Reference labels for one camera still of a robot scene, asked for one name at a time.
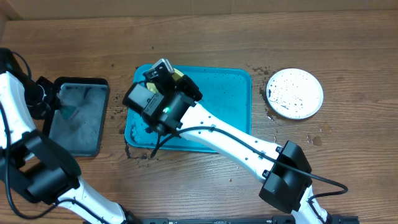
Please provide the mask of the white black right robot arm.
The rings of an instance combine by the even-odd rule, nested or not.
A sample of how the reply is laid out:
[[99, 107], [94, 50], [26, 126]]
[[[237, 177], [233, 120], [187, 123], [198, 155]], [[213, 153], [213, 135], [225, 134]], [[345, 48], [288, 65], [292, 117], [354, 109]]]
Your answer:
[[[312, 174], [302, 148], [292, 141], [284, 146], [240, 131], [207, 111], [203, 95], [193, 80], [161, 65], [144, 72], [124, 96], [123, 105], [139, 114], [159, 136], [156, 148], [174, 137], [198, 142], [231, 159], [262, 183], [260, 198], [296, 223], [336, 223], [337, 218], [321, 208], [317, 198], [348, 191], [339, 182]], [[337, 187], [333, 193], [315, 194], [319, 180]]]

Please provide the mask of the teal grey sponge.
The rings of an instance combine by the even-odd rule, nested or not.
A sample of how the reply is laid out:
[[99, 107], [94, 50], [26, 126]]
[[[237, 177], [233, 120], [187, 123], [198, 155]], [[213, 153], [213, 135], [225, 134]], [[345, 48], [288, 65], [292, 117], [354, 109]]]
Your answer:
[[62, 105], [59, 110], [62, 118], [65, 120], [73, 119], [78, 112], [77, 107], [71, 105]]

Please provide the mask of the yellow green speckled plate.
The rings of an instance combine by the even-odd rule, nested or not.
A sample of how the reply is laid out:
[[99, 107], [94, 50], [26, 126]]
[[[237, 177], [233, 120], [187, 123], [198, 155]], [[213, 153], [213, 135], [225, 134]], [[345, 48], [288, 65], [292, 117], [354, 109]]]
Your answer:
[[[175, 81], [177, 81], [179, 78], [181, 78], [183, 76], [184, 76], [184, 74], [180, 70], [175, 69], [175, 73], [172, 75], [172, 78]], [[150, 90], [151, 92], [153, 92], [153, 93], [158, 93], [159, 92], [159, 89], [157, 88], [156, 84], [152, 83], [152, 82], [147, 82], [146, 83], [146, 88], [148, 90]]]

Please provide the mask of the white speckled plate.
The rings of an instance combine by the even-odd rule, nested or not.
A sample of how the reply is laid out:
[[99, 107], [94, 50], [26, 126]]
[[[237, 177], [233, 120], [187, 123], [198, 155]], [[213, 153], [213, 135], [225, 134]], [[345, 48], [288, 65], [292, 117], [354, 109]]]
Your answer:
[[266, 85], [270, 107], [288, 119], [307, 119], [318, 112], [324, 93], [320, 82], [309, 72], [285, 68], [270, 77]]

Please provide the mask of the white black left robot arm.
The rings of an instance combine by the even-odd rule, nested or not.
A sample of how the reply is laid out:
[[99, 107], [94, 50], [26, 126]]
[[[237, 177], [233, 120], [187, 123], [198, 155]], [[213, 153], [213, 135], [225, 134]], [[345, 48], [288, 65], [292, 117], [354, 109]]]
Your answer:
[[[1, 180], [12, 211], [32, 220], [63, 207], [86, 223], [139, 223], [129, 210], [91, 187], [72, 155], [36, 128], [35, 120], [46, 119], [62, 107], [58, 88], [44, 77], [33, 81], [17, 56], [1, 48]], [[49, 208], [36, 216], [23, 214], [12, 192]]]

